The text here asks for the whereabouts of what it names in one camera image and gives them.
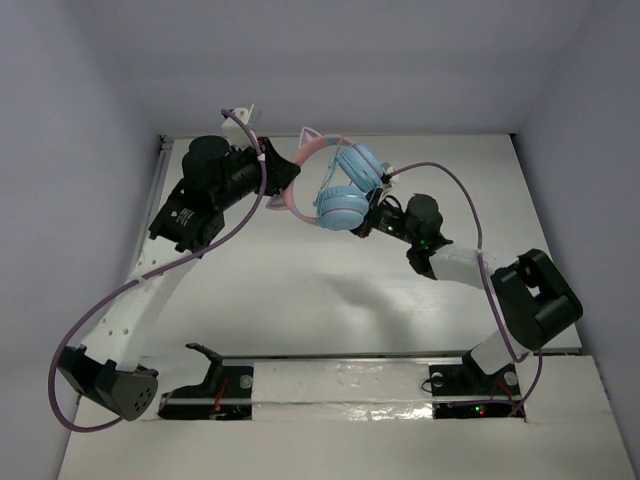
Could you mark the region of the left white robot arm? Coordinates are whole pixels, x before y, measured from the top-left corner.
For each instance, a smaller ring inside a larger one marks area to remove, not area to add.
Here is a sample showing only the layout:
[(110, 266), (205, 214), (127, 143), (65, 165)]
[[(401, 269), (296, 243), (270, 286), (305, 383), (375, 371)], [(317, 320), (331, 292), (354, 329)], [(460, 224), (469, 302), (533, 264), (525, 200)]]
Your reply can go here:
[[(48, 400), (63, 426), (92, 433), (135, 421), (151, 408), (161, 372), (143, 361), (143, 350), (173, 292), (204, 255), (246, 226), (264, 198), (283, 207), (284, 193), (300, 173), (300, 165), (280, 155), (267, 137), (238, 146), (208, 135), (189, 144), (179, 180), (151, 222), (126, 283), (85, 313), (56, 348)], [(58, 375), (113, 420), (101, 427), (68, 420), (57, 402)]]

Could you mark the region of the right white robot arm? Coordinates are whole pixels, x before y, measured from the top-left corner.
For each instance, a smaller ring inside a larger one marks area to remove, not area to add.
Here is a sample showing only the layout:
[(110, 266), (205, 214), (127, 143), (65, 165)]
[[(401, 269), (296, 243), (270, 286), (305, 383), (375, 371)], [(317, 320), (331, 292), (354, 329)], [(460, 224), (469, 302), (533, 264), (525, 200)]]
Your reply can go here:
[(461, 370), (465, 387), (483, 393), (497, 382), (499, 370), (539, 351), (580, 320), (584, 309), (544, 251), (510, 257), (462, 247), (441, 233), (442, 224), (436, 200), (416, 194), (405, 208), (387, 201), (371, 207), (352, 232), (366, 238), (378, 230), (404, 241), (417, 274), (485, 292), (497, 331), (463, 356)]

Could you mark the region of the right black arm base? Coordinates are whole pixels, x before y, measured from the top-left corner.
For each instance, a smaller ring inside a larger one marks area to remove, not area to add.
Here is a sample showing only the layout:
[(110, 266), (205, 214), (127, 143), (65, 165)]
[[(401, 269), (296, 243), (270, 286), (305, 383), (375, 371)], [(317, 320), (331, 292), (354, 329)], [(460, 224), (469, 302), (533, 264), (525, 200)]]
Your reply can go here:
[(514, 363), (486, 374), (465, 354), (460, 363), (431, 365), (420, 388), (431, 395), (436, 420), (526, 417)]

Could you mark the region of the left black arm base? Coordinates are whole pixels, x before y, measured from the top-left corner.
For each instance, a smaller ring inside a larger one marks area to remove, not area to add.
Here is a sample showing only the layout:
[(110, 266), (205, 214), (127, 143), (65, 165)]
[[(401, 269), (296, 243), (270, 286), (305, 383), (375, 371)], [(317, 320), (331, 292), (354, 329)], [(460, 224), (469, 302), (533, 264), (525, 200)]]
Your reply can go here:
[(251, 420), (254, 365), (226, 365), (220, 354), (202, 344), (185, 347), (207, 358), (207, 371), (198, 383), (164, 394), (158, 416), (163, 420)]

